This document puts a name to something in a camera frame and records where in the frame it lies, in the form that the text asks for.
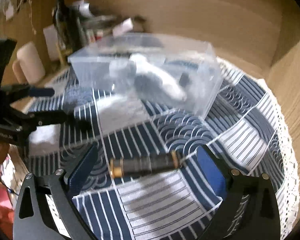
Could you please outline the dark wine bottle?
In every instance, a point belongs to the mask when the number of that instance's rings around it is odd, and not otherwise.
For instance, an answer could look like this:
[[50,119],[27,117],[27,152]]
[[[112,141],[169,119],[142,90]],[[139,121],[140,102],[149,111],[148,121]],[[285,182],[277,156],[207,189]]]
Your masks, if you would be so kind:
[[53,13],[53,23],[58,36],[65,45],[65,48],[74,53],[80,48],[76,18],[73,11],[66,6],[64,0],[57,0]]

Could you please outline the blue white patterned tablecloth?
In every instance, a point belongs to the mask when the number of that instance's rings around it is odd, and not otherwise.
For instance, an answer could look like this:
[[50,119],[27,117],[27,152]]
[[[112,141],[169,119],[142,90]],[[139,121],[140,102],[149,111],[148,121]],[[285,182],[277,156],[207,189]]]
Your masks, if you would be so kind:
[[[72,198],[84,224],[98,239],[196,239],[222,204],[204,163],[203,145],[228,168],[254,178],[267,174],[279,209],[280,237],[298,214],[298,164],[288,128],[264,80],[219,59],[224,81],[205,119],[149,101],[127,100],[106,90],[84,88],[72,71],[53,80],[61,93],[39,98],[30,111],[70,109],[91,129],[40,127],[31,139],[27,166],[37,176],[64,168],[95,143],[94,166]],[[174,150],[180,169],[145,177],[111,178],[111,158]]]

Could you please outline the white folded card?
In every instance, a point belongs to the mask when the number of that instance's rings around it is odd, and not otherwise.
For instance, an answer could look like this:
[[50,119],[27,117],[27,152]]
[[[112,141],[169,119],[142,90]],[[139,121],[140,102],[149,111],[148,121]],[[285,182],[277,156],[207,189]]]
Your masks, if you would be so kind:
[[121,22],[120,24],[116,25],[112,29],[112,35],[114,37],[121,36],[125,33],[132,31],[133,28],[134,28],[133,21],[131,18],[128,18],[128,19],[124,20],[123,22]]

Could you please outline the white facial massager device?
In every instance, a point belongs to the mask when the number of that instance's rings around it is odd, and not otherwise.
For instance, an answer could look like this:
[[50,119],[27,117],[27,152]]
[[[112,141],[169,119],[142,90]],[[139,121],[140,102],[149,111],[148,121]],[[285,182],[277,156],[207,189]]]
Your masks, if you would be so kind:
[[185,90],[176,79],[160,67],[151,64],[142,54],[132,54],[129,59],[111,61],[109,77],[113,81],[111,88],[115,93],[148,99],[161,92],[176,102],[184,102],[187,99]]

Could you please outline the clear plastic organizer box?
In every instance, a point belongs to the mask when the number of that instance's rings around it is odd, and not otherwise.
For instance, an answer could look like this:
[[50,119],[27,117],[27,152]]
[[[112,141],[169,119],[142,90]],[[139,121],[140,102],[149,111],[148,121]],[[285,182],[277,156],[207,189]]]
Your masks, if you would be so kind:
[[107,36],[68,57],[79,84],[206,117],[223,82],[211,43],[166,34]]

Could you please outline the white handwritten note paper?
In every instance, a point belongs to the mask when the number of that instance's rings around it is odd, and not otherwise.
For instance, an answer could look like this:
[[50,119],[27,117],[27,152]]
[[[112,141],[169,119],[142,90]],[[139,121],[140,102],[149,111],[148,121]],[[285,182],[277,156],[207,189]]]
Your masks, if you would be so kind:
[[58,35],[55,29],[55,26],[52,24],[43,29],[45,42],[47,46],[48,56],[51,61],[58,60],[58,52],[57,52],[57,42],[58,42]]

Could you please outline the black gold cylindrical tube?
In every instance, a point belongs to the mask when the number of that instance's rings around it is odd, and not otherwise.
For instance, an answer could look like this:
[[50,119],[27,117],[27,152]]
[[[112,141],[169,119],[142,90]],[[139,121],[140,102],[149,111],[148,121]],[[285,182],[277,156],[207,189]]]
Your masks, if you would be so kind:
[[110,175],[112,178],[127,176],[145,176],[157,174],[181,167],[181,158],[175,151],[130,159],[111,159]]

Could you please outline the stack of papers and books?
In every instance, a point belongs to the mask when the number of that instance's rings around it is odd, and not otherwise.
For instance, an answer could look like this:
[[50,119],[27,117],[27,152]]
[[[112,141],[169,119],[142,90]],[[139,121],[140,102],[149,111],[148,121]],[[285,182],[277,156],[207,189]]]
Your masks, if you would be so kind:
[[106,36],[112,36],[112,29],[131,18],[134,28],[129,33],[143,33],[146,27],[146,19],[136,15],[126,17],[122,15],[109,14],[85,0],[74,2],[70,8],[76,15],[77,27],[81,44],[83,46],[95,43]]

